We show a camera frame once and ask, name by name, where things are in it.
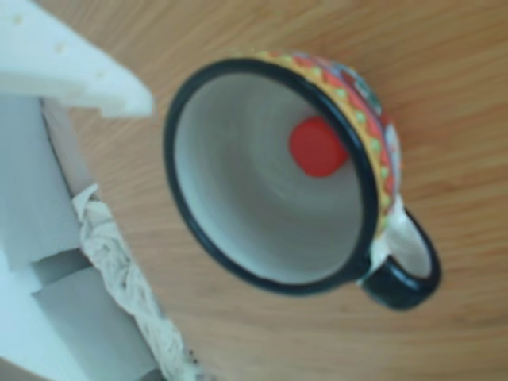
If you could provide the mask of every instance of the crumpled white paper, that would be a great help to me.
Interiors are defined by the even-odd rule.
[[[83,253],[102,273],[106,289],[131,314],[168,381],[205,381],[176,326],[163,314],[143,273],[133,260],[108,206],[92,185],[73,199],[81,223]]]

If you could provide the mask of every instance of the wood grain surface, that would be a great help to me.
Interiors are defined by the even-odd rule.
[[[219,380],[508,379],[508,6],[505,2],[86,1],[41,4],[139,75],[156,121],[72,116],[164,309]],[[355,285],[259,291],[184,227],[162,161],[179,84],[232,48],[291,48],[353,66],[398,123],[403,194],[444,279],[406,314]]]

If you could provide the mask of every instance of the mug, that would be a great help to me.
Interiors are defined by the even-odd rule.
[[[171,104],[164,161],[188,228],[252,285],[356,281],[394,310],[437,288],[436,250],[399,194],[394,123],[349,67],[301,52],[204,67]]]

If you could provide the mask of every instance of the black mug handle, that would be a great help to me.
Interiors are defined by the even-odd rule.
[[[429,276],[418,278],[411,275],[393,256],[388,256],[381,266],[361,281],[362,287],[374,300],[393,310],[409,310],[419,305],[437,289],[441,280],[441,266],[432,241],[409,210],[406,214],[420,233],[430,256]]]

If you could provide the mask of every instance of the decorative pattern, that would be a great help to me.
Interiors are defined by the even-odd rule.
[[[301,52],[263,51],[237,57],[253,58],[285,67],[319,87],[335,102],[364,144],[375,174],[379,196],[376,234],[380,234],[387,227],[387,215],[398,193],[399,164],[392,156],[399,148],[398,141],[396,144],[388,144],[385,132],[388,128],[393,129],[393,125],[368,86],[344,65]],[[356,88],[356,81],[361,81],[366,90]]]

